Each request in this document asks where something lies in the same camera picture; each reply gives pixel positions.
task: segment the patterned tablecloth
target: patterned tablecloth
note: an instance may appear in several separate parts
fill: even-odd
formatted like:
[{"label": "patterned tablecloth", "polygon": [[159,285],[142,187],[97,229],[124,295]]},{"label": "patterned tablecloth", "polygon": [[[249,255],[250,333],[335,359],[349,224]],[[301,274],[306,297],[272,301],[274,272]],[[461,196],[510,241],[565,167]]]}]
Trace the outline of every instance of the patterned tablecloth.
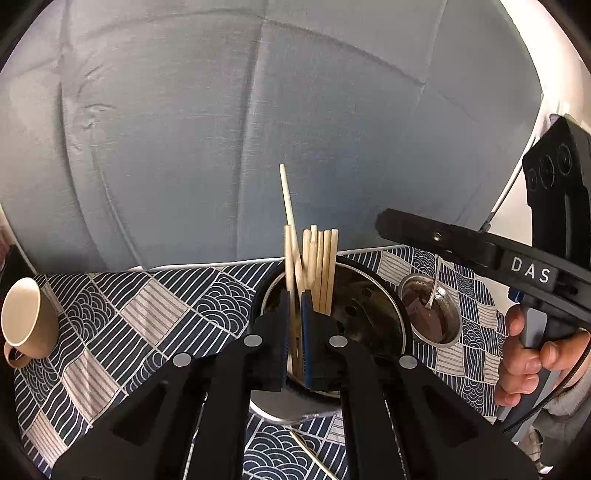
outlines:
[{"label": "patterned tablecloth", "polygon": [[[434,275],[434,255],[410,247],[350,254],[396,286],[414,272]],[[133,392],[176,352],[219,352],[244,333],[260,279],[276,262],[186,270],[40,275],[59,312],[56,349],[15,373],[22,441],[47,476],[56,459],[100,415]],[[471,270],[444,262],[440,279],[463,317],[460,342],[414,353],[478,412],[496,413],[493,386],[505,339],[504,318]],[[347,473],[340,416],[292,427],[337,477]],[[250,414],[244,479],[324,480],[286,427]]]}]

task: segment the beige mug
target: beige mug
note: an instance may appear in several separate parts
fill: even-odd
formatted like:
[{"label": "beige mug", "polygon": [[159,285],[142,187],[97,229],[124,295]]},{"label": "beige mug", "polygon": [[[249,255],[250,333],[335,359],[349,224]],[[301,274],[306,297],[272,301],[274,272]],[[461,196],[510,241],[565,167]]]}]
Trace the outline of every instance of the beige mug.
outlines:
[{"label": "beige mug", "polygon": [[[8,365],[22,368],[32,358],[45,358],[57,343],[57,313],[32,278],[21,278],[6,295],[2,305],[4,357]],[[10,359],[12,349],[22,353]]]}]

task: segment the human hand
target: human hand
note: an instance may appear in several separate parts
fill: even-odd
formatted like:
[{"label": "human hand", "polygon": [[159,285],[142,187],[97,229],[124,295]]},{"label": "human hand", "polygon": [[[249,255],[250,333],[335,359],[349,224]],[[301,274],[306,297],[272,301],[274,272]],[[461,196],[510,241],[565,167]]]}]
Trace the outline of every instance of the human hand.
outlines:
[{"label": "human hand", "polygon": [[[538,372],[542,367],[560,370],[557,384],[569,374],[589,342],[589,332],[579,331],[571,338],[546,342],[542,350],[525,348],[519,334],[525,326],[525,317],[519,305],[513,305],[505,315],[509,336],[503,346],[503,359],[499,364],[499,381],[495,387],[495,401],[504,407],[515,407],[521,394],[532,393],[538,386]],[[566,385],[571,387],[580,380],[591,361],[589,355]]]}]

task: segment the bamboo chopstick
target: bamboo chopstick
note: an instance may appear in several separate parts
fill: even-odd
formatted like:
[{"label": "bamboo chopstick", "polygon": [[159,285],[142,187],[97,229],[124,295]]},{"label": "bamboo chopstick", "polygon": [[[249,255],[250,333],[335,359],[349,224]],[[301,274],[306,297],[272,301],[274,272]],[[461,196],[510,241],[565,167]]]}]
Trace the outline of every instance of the bamboo chopstick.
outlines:
[{"label": "bamboo chopstick", "polygon": [[326,290],[326,307],[324,313],[330,315],[332,311],[332,293],[335,286],[335,269],[336,269],[336,252],[339,243],[339,231],[333,228],[330,231],[330,264],[329,264],[329,281]]},{"label": "bamboo chopstick", "polygon": [[298,299],[301,302],[301,296],[306,291],[306,277],[304,276],[304,270],[301,266],[301,258],[300,258],[300,251],[297,247],[297,244],[293,244],[293,239],[295,237],[296,227],[294,225],[290,225],[291,229],[291,257],[294,263],[294,271],[295,271],[295,286],[297,287],[298,292]]},{"label": "bamboo chopstick", "polygon": [[326,313],[326,293],[329,286],[330,270],[330,230],[324,231],[324,245],[322,251],[322,285],[320,286],[320,313]]},{"label": "bamboo chopstick", "polygon": [[304,230],[304,235],[301,242],[301,261],[302,267],[304,269],[304,275],[306,277],[308,276],[308,262],[310,261],[308,254],[310,252],[311,237],[312,232],[308,229]]},{"label": "bamboo chopstick", "polygon": [[296,288],[294,283],[294,263],[291,256],[291,227],[285,225],[283,228],[284,254],[285,254],[285,287],[290,294],[290,354],[291,354],[291,373],[297,376],[299,372],[297,361],[297,321],[296,321]]},{"label": "bamboo chopstick", "polygon": [[287,185],[287,173],[285,172],[285,164],[279,165],[279,173],[281,175],[281,189],[283,190],[283,203],[285,203],[285,215],[287,217],[288,225],[295,225],[294,212],[291,208],[290,190]]},{"label": "bamboo chopstick", "polygon": [[300,258],[300,247],[297,242],[296,221],[294,220],[294,212],[291,208],[291,197],[289,185],[287,184],[287,173],[285,172],[285,164],[279,165],[279,172],[281,174],[281,189],[283,191],[283,202],[285,204],[285,216],[287,217],[287,224],[291,227],[291,256],[294,261],[295,282],[297,284],[298,298],[301,301],[301,296],[306,290],[306,278],[303,274]]},{"label": "bamboo chopstick", "polygon": [[302,448],[302,450],[304,450],[304,452],[306,453],[306,455],[308,457],[310,457],[310,459],[316,464],[318,465],[318,467],[330,478],[330,480],[339,480],[338,478],[336,478],[336,476],[334,475],[333,472],[331,472],[328,467],[323,464],[320,459],[316,456],[316,454],[310,450],[310,448],[306,445],[306,443],[304,442],[304,440],[294,431],[290,430],[290,435],[291,437],[295,440],[295,442]]},{"label": "bamboo chopstick", "polygon": [[314,231],[314,227],[315,225],[312,225],[310,232],[312,240],[310,242],[310,249],[308,250],[308,263],[306,266],[307,287],[312,292],[312,305],[314,304],[314,281],[316,279],[316,259],[318,257],[318,231]]},{"label": "bamboo chopstick", "polygon": [[314,311],[321,312],[320,289],[322,287],[322,256],[324,254],[324,232],[318,232],[318,248],[316,253],[316,275],[314,276],[314,290],[312,291],[312,303]]}]

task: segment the metal container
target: metal container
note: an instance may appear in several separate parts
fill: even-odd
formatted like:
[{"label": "metal container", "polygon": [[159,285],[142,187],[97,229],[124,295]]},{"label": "metal container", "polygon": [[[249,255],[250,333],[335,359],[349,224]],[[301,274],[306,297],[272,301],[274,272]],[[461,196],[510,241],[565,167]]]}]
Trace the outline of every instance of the metal container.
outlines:
[{"label": "metal container", "polygon": [[[281,263],[261,281],[251,307],[251,323],[277,307],[284,278]],[[412,330],[400,298],[373,271],[345,257],[337,257],[331,317],[341,334],[362,343],[374,355],[412,352]],[[298,423],[339,409],[338,393],[311,392],[290,375],[281,392],[251,394],[251,410],[272,423]]]},{"label": "metal container", "polygon": [[[427,275],[420,273],[407,275],[402,279],[398,286],[398,295],[403,299],[408,291],[416,293],[423,293],[427,296],[433,289],[433,279]],[[423,342],[433,345],[436,348],[450,348],[455,345],[462,334],[462,317],[458,310],[458,305],[453,300],[450,293],[445,286],[439,284],[435,292],[434,301],[439,306],[443,313],[442,324],[444,325],[444,336],[441,342],[433,342],[419,332],[414,325],[411,324],[413,334],[420,338]]]}]

